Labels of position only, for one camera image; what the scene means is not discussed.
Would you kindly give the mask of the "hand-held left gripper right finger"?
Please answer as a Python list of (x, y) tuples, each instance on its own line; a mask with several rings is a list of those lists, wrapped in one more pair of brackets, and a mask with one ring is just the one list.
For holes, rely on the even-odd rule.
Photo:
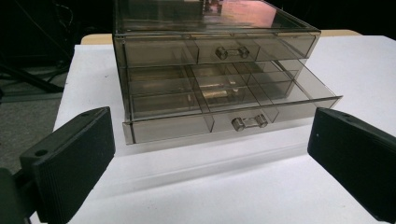
[(396, 224), (396, 137), (347, 113), (319, 107), (308, 154), (376, 220)]

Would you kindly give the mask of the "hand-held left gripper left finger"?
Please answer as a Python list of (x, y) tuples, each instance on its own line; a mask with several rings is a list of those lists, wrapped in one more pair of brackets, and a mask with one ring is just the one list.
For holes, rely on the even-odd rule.
[(39, 220), (66, 224), (83, 205), (115, 155), (108, 106), (83, 112), (20, 155), (38, 190)]

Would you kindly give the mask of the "black metal stand leg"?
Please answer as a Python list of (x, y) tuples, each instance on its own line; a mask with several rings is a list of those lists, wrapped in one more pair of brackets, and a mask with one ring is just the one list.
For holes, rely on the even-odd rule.
[(44, 81), (43, 79), (39, 77), (35, 77), (34, 75), (23, 71), (19, 68), (14, 68), (9, 65), (6, 65), (4, 63), (0, 63), (0, 72), (11, 75), (12, 77), (15, 77), (16, 79), (28, 83), (32, 86), (35, 86), (42, 91), (49, 92), (49, 93), (55, 93), (55, 92), (62, 92), (64, 90), (63, 87), (51, 84), (47, 81)]

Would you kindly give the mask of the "small gold tube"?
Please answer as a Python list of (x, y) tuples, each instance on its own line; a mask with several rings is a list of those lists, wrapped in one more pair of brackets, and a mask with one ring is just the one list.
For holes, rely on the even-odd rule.
[(204, 89), (224, 89), (224, 88), (233, 88), (236, 85), (235, 82), (207, 82), (201, 85), (201, 88)]
[(234, 90), (206, 90), (203, 91), (203, 96), (206, 99), (220, 99), (220, 98), (236, 99), (237, 92)]

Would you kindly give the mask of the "white table cover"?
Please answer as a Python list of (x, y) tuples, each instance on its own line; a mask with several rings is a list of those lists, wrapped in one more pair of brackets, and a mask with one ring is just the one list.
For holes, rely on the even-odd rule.
[[(396, 41), (322, 37), (308, 68), (337, 109), (396, 135)], [(78, 45), (57, 123), (109, 106), (117, 152), (70, 224), (381, 224), (306, 152), (310, 126), (127, 145), (109, 45)]]

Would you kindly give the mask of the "smoky clear acrylic organizer case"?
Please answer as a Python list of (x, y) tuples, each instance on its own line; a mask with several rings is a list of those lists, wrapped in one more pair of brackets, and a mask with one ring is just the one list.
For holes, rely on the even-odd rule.
[[(141, 35), (219, 35), (318, 33), (264, 0), (115, 0), (113, 43), (117, 37)], [(125, 117), (129, 118), (128, 71), (117, 67)]]

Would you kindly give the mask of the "smoky clear compartment drawer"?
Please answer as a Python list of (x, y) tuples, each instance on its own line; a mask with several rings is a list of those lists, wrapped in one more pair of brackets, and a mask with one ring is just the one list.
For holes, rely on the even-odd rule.
[[(226, 81), (236, 85), (201, 88)], [(300, 126), (317, 108), (332, 108), (341, 99), (299, 60), (135, 68), (126, 84), (130, 144)], [(234, 90), (237, 98), (206, 99), (206, 90)]]

